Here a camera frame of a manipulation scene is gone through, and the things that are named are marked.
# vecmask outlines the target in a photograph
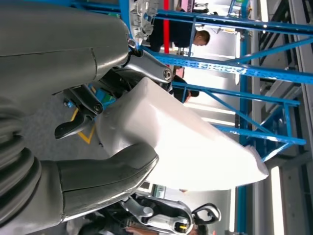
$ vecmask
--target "fluorescent light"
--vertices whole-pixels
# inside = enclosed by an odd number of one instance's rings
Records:
[[[236,58],[240,58],[241,56],[241,33],[237,33],[236,35]],[[238,85],[241,81],[241,76],[239,74],[235,75],[235,84]]]
[[[235,74],[235,75],[235,84],[238,85],[240,81],[241,81],[241,76],[238,73]]]
[[[267,10],[267,0],[260,0],[261,20],[269,22],[269,13]]]
[[[234,111],[217,109],[217,108],[213,108],[213,107],[210,107],[207,105],[201,105],[201,104],[184,103],[184,106],[192,108],[192,109],[201,109],[201,110],[212,111],[212,112],[223,113],[223,114],[232,114],[232,115],[236,114]]]
[[[236,58],[239,58],[241,56],[241,33],[236,34]]]
[[[228,126],[235,126],[235,123],[230,122],[230,121],[222,121],[222,120],[216,120],[216,119],[212,119],[212,118],[208,118],[208,117],[202,117],[202,120],[207,121],[207,122],[224,124],[224,125],[228,125]]]
[[[236,189],[230,190],[229,232],[235,231],[235,214],[236,206]]]
[[[279,167],[271,170],[272,203],[273,206],[273,223],[275,235],[284,235],[283,206],[281,202],[281,177]]]

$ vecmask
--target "black clamp lever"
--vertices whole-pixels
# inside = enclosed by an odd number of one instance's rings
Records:
[[[82,131],[103,110],[103,104],[87,85],[66,89],[63,93],[66,98],[75,104],[78,112],[73,121],[57,126],[54,131],[54,136],[57,140]]]

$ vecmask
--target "person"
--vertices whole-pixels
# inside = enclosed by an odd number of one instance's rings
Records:
[[[178,75],[175,75],[173,78],[173,82],[180,82],[180,83],[186,83],[186,82],[178,76]],[[182,102],[182,103],[186,103],[187,101],[189,101],[189,99],[190,99],[191,97],[198,97],[199,96],[199,92],[198,91],[190,91],[190,90],[186,90],[186,92],[185,92],[185,97],[183,99],[183,96],[184,95],[184,89],[182,88],[175,88],[173,87],[173,89],[171,91],[170,91],[170,94],[173,94],[175,98],[178,99],[179,101]]]
[[[184,11],[181,7],[176,10]],[[150,50],[160,52],[164,44],[163,20],[155,19],[152,34],[149,36]],[[192,35],[192,24],[187,22],[170,21],[170,42],[176,47],[189,47]],[[205,46],[210,41],[210,34],[207,31],[196,30],[193,38],[193,44],[196,46]]]

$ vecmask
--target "factory floor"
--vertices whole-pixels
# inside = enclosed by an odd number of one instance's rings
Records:
[[[97,133],[91,137],[90,144],[78,135],[61,140],[54,138],[57,126],[70,121],[75,109],[63,105],[63,94],[52,95],[38,109],[35,114],[24,118],[22,134],[27,147],[40,160],[77,160],[105,159],[107,155],[99,145]],[[91,131],[84,132],[87,138]]]

